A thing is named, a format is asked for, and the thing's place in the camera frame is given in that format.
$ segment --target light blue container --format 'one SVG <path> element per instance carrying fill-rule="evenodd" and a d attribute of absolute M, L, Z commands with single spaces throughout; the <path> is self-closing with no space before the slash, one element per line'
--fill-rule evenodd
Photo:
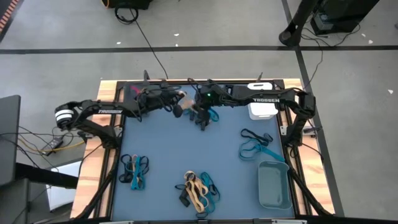
<path fill-rule="evenodd" d="M 263 161 L 259 164 L 259 201 L 263 207 L 289 209 L 292 206 L 288 170 L 289 166 L 284 162 Z"/>

